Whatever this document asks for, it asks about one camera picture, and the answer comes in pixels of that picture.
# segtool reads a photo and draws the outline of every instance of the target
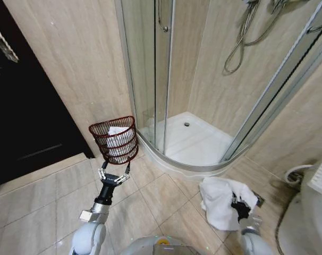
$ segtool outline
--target beige wall tile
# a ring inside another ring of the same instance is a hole
[[[169,218],[188,201],[167,174],[143,187],[141,193],[158,224]]]
[[[322,63],[247,156],[279,178],[322,157]]]
[[[174,15],[168,116],[186,112],[209,0],[177,0]]]
[[[98,155],[88,131],[93,115],[106,120],[131,113],[114,1],[4,3]]]
[[[246,5],[241,1],[210,1],[188,110],[234,136],[318,3],[289,4],[267,38],[245,48],[239,70],[226,75],[224,62],[236,42]],[[267,5],[260,3],[247,41],[261,34],[267,24]]]

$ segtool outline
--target tiled floor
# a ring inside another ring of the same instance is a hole
[[[84,160],[0,195],[0,255],[67,254],[82,224],[81,210],[92,206],[101,188],[101,164],[101,157]],[[124,168],[109,165],[107,171],[120,175]],[[131,174],[114,191],[101,254],[119,254],[133,240],[156,234],[178,237],[211,254],[242,254],[237,232],[219,231],[206,222],[197,182],[163,173],[142,151],[131,163]],[[264,219],[262,235],[275,249],[274,229],[292,191],[248,158],[239,160],[226,176],[265,197],[257,213]]]

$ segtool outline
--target shower wall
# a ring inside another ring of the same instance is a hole
[[[175,2],[169,117],[188,109],[209,6],[209,0]]]
[[[245,48],[241,67],[231,75],[223,73],[223,66],[236,42],[246,5],[242,1],[196,2],[176,1],[168,111],[170,116],[189,111],[234,136],[319,0],[289,3],[267,38]],[[247,41],[256,39],[268,25],[269,2],[260,2]],[[190,19],[192,13],[185,9],[196,10],[198,21]]]

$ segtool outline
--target toilet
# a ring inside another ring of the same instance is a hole
[[[279,227],[285,255],[322,255],[322,193],[308,185],[318,166],[305,171],[301,192],[290,202]]]

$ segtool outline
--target wire basket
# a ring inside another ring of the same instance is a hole
[[[110,127],[128,127],[121,133],[109,135]],[[139,151],[133,116],[116,118],[89,126],[89,131],[95,138],[103,158],[114,165],[131,161]]]

